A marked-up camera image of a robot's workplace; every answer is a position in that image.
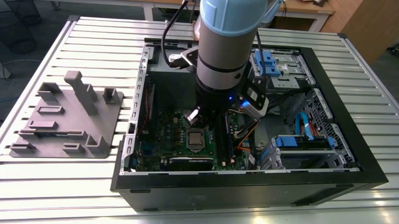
motherboard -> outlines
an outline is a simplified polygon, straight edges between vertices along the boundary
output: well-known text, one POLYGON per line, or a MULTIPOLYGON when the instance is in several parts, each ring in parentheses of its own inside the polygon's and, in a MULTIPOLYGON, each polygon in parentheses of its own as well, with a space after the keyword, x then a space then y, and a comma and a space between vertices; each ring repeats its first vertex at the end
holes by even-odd
MULTIPOLYGON (((229 163, 217 160, 213 130, 192 128, 184 119, 187 111, 158 111, 153 138, 140 141, 133 167, 138 171, 244 170, 244 152, 232 155, 229 163)), ((228 128, 239 130, 235 112, 228 112, 228 128)))

black case frame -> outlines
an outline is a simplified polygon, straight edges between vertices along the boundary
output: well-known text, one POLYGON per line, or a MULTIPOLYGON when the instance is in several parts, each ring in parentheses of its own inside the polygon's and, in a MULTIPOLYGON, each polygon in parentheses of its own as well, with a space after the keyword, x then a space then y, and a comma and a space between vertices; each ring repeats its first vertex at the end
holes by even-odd
MULTIPOLYGON (((158 39, 145 39, 152 44, 158 39)), ((197 44, 197 41, 166 40, 197 44)), ((295 49, 304 57, 317 87, 331 109, 360 172, 256 173, 223 175, 118 175, 122 142, 117 151, 110 191, 118 192, 136 211, 259 208, 316 205, 345 193, 387 183, 387 177, 367 146, 333 85, 311 48, 263 45, 295 49)), ((166 45, 166 49, 178 49, 166 45)))

green circuit board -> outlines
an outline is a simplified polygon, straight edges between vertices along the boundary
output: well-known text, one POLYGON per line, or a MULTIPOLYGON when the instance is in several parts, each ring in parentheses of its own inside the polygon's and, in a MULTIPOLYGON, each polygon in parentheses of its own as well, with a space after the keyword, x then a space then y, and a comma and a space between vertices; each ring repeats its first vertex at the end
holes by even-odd
MULTIPOLYGON (((240 170, 244 169, 244 153, 236 155, 233 163, 223 164, 217 161, 217 149, 213 131, 191 128, 184 114, 187 111, 158 112, 156 117, 154 140, 140 142, 140 171, 164 171, 164 163, 172 157, 212 158, 212 170, 240 170), (188 148, 188 132, 203 133, 204 148, 200 150, 188 148)), ((233 133, 239 129, 237 114, 229 112, 229 130, 233 133)))

metal slotted table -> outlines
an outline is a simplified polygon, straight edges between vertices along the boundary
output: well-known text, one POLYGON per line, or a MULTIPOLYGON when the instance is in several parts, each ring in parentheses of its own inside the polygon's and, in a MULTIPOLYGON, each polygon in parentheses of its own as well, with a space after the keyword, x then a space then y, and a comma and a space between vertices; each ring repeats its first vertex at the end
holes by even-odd
MULTIPOLYGON (((336 34, 260 31, 263 44, 311 47, 357 124, 389 182, 317 206, 264 209, 134 212, 109 191, 118 140, 128 128, 141 48, 160 38, 164 23, 70 17, 0 129, 0 222, 82 223, 399 223, 399 107, 347 39, 336 34), (94 90, 124 92, 106 159, 12 158, 16 141, 38 101, 42 82, 68 89, 62 76, 81 71, 94 90)), ((192 40, 191 24, 176 23, 168 38, 192 40)))

wire basket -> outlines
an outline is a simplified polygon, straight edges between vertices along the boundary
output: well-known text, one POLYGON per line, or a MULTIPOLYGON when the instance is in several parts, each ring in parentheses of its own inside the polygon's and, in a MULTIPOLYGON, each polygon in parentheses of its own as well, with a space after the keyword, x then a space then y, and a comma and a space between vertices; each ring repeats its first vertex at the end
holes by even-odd
POLYGON ((28 53, 36 47, 29 29, 13 12, 0 12, 0 41, 16 53, 28 53))
POLYGON ((25 26, 40 24, 41 17, 33 0, 4 0, 25 26))

